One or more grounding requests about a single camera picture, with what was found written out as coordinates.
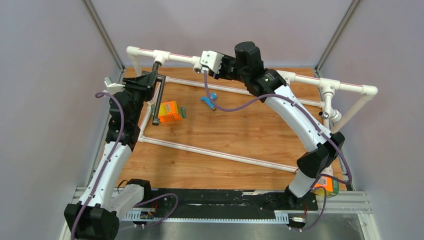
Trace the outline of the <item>black long-handle water faucet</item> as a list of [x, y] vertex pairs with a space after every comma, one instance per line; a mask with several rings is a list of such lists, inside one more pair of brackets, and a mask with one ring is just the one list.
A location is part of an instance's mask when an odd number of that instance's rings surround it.
[[164, 92], [164, 88], [166, 84], [165, 77], [158, 79], [158, 69], [160, 66], [162, 66], [162, 64], [159, 61], [155, 61], [152, 65], [152, 71], [149, 74], [150, 75], [149, 80], [150, 80], [151, 86], [155, 85], [157, 81], [160, 82], [159, 91], [156, 97], [156, 104], [154, 108], [153, 119], [152, 119], [152, 124], [154, 126], [158, 126], [160, 124], [160, 119], [159, 119], [160, 104], [161, 104], [161, 100], [162, 100], [162, 96], [163, 96], [163, 92]]

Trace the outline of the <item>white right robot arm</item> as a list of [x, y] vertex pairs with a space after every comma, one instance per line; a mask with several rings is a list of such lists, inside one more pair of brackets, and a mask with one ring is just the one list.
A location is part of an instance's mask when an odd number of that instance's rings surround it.
[[286, 205], [299, 209], [323, 170], [341, 156], [345, 137], [320, 125], [298, 101], [283, 76], [264, 67], [260, 49], [254, 42], [240, 42], [234, 52], [234, 56], [210, 52], [202, 57], [202, 62], [208, 66], [208, 74], [214, 79], [243, 83], [254, 100], [260, 100], [274, 110], [302, 142], [306, 152], [296, 162], [298, 170], [285, 195]]

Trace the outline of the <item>orange box near right arm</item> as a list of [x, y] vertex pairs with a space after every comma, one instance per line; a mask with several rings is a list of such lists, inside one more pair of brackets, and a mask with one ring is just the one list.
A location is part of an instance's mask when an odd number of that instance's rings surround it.
[[312, 192], [319, 196], [335, 197], [340, 192], [339, 182], [330, 177], [322, 176], [314, 185]]

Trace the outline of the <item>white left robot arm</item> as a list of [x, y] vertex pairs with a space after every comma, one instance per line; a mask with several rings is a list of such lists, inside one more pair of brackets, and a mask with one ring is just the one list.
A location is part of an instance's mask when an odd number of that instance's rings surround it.
[[124, 78], [122, 84], [114, 83], [95, 94], [98, 99], [108, 99], [110, 119], [97, 170], [77, 203], [69, 203], [64, 210], [72, 240], [113, 240], [130, 209], [136, 204], [144, 208], [152, 203], [152, 192], [138, 180], [128, 183], [117, 196], [113, 192], [137, 144], [143, 106], [154, 98], [156, 84], [162, 80], [153, 70]]

